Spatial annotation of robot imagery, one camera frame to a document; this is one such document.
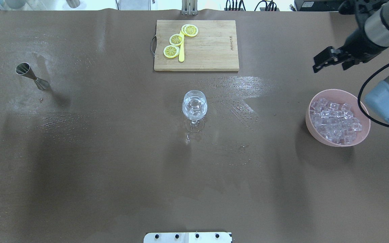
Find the tabletop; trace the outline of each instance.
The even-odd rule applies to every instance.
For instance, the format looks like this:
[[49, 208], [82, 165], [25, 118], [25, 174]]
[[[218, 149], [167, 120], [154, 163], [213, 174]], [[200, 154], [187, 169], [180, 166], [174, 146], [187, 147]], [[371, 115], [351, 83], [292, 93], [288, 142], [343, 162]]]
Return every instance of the tabletop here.
[[[236, 20], [239, 72], [154, 71], [157, 20]], [[0, 11], [0, 242], [389, 242], [389, 129], [334, 148], [304, 122], [319, 91], [356, 95], [389, 62], [387, 49], [313, 73], [356, 26], [329, 12]], [[22, 62], [51, 87], [17, 75]], [[208, 101], [199, 133], [181, 111], [191, 89]]]

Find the cutting board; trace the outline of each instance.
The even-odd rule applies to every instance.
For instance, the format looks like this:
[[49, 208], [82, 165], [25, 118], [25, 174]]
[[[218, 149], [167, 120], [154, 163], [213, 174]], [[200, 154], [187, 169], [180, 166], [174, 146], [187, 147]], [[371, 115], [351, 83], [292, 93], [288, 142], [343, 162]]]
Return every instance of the cutting board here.
[[[185, 60], [167, 58], [163, 49], [169, 38], [179, 34], [181, 26], [196, 25], [195, 37], [184, 37]], [[157, 20], [156, 71], [238, 71], [238, 45], [235, 20]]]

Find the yellow knife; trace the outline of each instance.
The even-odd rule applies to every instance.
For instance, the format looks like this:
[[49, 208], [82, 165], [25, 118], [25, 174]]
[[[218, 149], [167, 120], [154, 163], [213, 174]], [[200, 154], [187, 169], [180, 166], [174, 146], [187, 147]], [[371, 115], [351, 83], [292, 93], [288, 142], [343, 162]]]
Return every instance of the yellow knife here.
[[179, 34], [182, 35], [182, 43], [179, 46], [178, 61], [184, 62], [184, 60], [185, 60], [185, 55], [184, 55], [184, 36], [185, 36], [185, 34], [182, 31], [180, 31]]

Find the blue joint cap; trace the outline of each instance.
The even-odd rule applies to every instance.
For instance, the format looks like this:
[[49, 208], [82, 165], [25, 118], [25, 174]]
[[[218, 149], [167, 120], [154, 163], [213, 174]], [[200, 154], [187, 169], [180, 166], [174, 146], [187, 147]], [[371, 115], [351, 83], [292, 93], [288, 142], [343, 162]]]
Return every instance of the blue joint cap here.
[[368, 105], [376, 114], [389, 123], [389, 84], [384, 80], [364, 98], [364, 103]]

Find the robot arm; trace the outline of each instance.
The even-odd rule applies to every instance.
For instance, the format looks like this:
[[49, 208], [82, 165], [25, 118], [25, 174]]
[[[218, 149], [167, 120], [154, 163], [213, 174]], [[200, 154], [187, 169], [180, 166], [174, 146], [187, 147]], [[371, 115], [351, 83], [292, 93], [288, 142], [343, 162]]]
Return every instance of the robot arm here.
[[[355, 14], [358, 29], [338, 49], [327, 47], [313, 60], [313, 71], [342, 63], [343, 70], [366, 63], [389, 47], [389, 0], [346, 0], [341, 14]], [[389, 76], [364, 99], [375, 113], [389, 123]]]

